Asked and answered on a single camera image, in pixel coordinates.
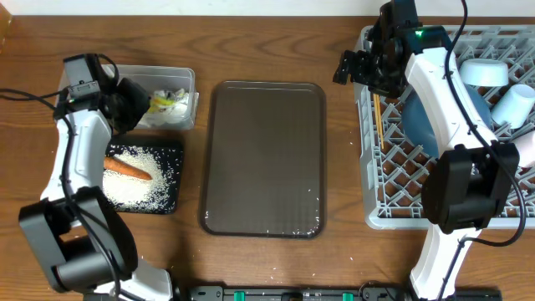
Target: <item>orange carrot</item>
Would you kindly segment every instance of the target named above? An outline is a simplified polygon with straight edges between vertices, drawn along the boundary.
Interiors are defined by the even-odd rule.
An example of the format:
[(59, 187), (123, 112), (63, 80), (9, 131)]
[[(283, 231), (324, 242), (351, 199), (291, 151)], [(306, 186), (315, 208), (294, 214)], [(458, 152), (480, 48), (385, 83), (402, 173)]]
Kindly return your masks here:
[(113, 157), (104, 157), (104, 168), (107, 170), (119, 172), (120, 174), (133, 176), (141, 180), (152, 180), (152, 176), (148, 173), (121, 162)]

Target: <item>white backdrop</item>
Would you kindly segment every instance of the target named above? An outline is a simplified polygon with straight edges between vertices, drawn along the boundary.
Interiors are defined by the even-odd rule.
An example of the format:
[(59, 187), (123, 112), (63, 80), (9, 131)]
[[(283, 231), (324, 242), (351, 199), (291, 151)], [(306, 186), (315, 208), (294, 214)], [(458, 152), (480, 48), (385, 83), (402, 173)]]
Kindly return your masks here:
[[(534, 0), (467, 0), (470, 16), (535, 17)], [(386, 0), (0, 0), (13, 15), (369, 16)], [(416, 0), (421, 16), (460, 16), (459, 0)]]

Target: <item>lattice crate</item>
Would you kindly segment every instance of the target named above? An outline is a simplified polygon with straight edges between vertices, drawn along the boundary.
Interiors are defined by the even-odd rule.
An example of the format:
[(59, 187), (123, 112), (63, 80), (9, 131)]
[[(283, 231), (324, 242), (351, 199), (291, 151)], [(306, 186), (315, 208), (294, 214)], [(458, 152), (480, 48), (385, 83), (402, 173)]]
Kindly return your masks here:
[[(369, 50), (365, 34), (360, 34), (356, 50)], [(458, 27), (445, 26), (451, 38)], [(513, 84), (535, 87), (535, 27), (534, 26), (466, 26), (455, 48), (457, 63), (466, 59), (497, 59), (509, 66), (510, 84), (507, 87), (486, 89), (475, 87), (487, 104), (493, 106)], [(380, 98), (385, 148), (380, 149), (375, 123), (375, 107), (370, 92), (361, 84), (354, 84), (359, 110), (361, 156), (360, 172), (366, 222), (376, 229), (427, 228), (420, 204), (420, 189), (436, 158), (423, 152), (420, 145), (412, 145), (405, 138), (401, 112), (408, 88), (399, 99)], [(518, 130), (510, 125), (493, 129), (499, 140), (509, 141), (535, 129), (535, 111)], [(535, 227), (535, 167), (518, 168), (516, 178), (527, 202), (527, 227)], [(499, 217), (491, 220), (490, 228), (516, 228), (518, 202), (515, 193), (509, 195)]]

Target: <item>wooden table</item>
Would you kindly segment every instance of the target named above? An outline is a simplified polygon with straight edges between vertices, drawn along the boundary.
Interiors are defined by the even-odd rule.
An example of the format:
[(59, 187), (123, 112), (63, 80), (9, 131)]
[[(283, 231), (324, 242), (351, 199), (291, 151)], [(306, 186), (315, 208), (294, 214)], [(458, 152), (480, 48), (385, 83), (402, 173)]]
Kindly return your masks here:
[[(118, 64), (189, 67), (201, 94), (193, 130), (166, 132), (184, 141), (186, 161), (175, 214), (121, 214), (138, 253), (169, 268), (181, 284), (359, 287), (401, 283), (422, 248), (424, 231), (376, 231), (364, 223), (359, 122), (353, 89), (331, 82), (342, 51), (375, 18), (16, 17), (0, 55), (0, 86), (46, 94), (58, 88), (62, 59), (104, 53)], [(423, 18), (458, 24), (458, 18)], [(534, 23), (470, 18), (471, 24)], [(312, 241), (215, 237), (197, 223), (212, 89), (229, 79), (311, 82), (327, 95), (328, 221)], [(80, 300), (53, 292), (18, 226), (19, 208), (37, 202), (54, 162), (58, 134), (36, 102), (0, 101), (0, 299)], [(504, 240), (512, 231), (486, 230)], [(506, 300), (532, 298), (535, 232), (514, 246), (474, 246), (459, 286), (498, 286)]]

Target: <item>white mug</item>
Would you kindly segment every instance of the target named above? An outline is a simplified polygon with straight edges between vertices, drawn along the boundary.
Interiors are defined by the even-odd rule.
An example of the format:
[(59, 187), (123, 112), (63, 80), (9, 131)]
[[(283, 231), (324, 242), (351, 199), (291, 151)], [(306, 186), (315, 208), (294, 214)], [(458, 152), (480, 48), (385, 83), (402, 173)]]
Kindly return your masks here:
[(512, 141), (517, 146), (520, 167), (535, 166), (535, 130), (522, 135)]
[(499, 125), (511, 124), (518, 129), (526, 122), (535, 104), (535, 90), (526, 84), (513, 85), (492, 108), (492, 119)]

